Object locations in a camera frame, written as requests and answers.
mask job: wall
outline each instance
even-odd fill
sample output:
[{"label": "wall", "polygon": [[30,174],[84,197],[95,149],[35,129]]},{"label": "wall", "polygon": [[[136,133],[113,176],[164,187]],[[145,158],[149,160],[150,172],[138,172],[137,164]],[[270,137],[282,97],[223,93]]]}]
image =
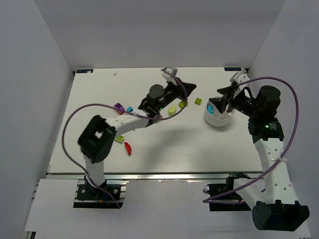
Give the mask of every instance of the wall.
[{"label": "wall", "polygon": [[72,70],[242,66],[285,0],[35,0]]},{"label": "wall", "polygon": [[2,239],[19,239],[72,72],[32,0],[2,0],[0,31],[0,232]]},{"label": "wall", "polygon": [[[287,153],[289,173],[300,202],[310,208],[308,226],[319,238],[318,222],[318,111],[319,1],[289,0],[260,49],[251,77],[276,76],[293,85],[300,101],[299,128]],[[295,113],[291,92],[280,83],[264,81],[282,91],[278,118],[288,141]]]}]

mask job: green block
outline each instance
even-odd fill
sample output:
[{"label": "green block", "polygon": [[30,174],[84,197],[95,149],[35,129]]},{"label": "green block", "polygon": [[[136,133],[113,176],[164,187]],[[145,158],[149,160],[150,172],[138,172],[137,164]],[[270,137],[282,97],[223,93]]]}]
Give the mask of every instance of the green block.
[{"label": "green block", "polygon": [[201,104],[201,99],[200,98],[196,98],[195,104],[200,105]]},{"label": "green block", "polygon": [[169,116],[173,116],[176,113],[176,107],[172,106],[170,108],[168,108],[168,115]]},{"label": "green block", "polygon": [[179,102],[179,104],[178,104],[178,106],[181,108],[181,109],[183,109],[185,106],[187,106],[188,105],[188,102],[186,102],[186,101],[181,101],[181,102]]},{"label": "green block", "polygon": [[124,142],[124,137],[123,136],[118,136],[117,138],[115,138],[115,142],[117,143],[123,143]]}]

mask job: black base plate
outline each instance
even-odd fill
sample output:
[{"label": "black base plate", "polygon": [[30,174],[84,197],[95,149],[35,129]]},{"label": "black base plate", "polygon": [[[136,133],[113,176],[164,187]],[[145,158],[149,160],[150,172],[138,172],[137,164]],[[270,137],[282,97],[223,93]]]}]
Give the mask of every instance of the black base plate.
[{"label": "black base plate", "polygon": [[[119,184],[107,184],[107,190],[111,193],[111,195],[115,198],[115,200],[120,199],[121,194],[121,185]],[[74,208],[115,208],[118,209],[117,205],[110,198],[110,196],[106,197],[99,202],[99,200],[95,199],[90,191],[90,189],[85,184],[80,184],[77,192],[77,200],[81,202],[74,202]]]},{"label": "black base plate", "polygon": [[[216,184],[209,184],[209,194],[210,196],[215,196],[220,193],[223,193],[223,190],[225,189],[226,184],[222,183],[216,183]],[[245,203],[245,204],[240,204],[240,205],[229,205],[229,204],[214,204],[210,203],[209,204],[209,210],[211,212],[229,212],[229,211],[251,211],[250,207]]]}]

